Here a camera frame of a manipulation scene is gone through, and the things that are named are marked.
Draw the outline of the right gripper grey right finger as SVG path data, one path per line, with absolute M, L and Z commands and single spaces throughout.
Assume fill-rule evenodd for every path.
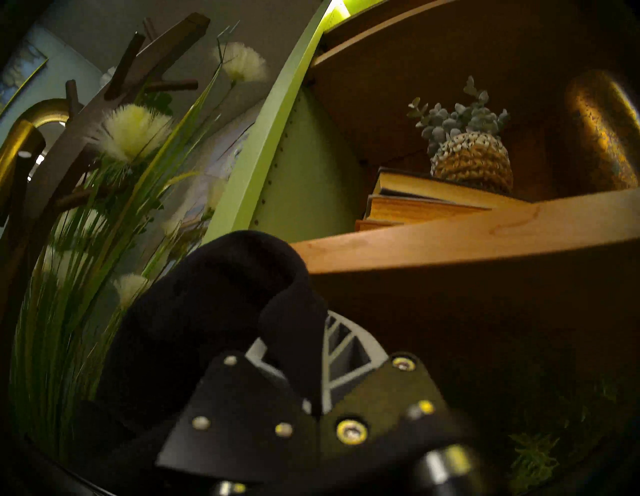
M 395 428 L 412 405 L 447 409 L 426 366 L 388 354 L 367 330 L 328 311 L 322 345 L 319 461 L 344 456 Z

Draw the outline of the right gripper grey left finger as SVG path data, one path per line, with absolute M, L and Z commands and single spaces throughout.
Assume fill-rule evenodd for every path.
M 319 463 L 318 423 L 258 338 L 211 361 L 156 458 L 203 478 L 267 483 Z

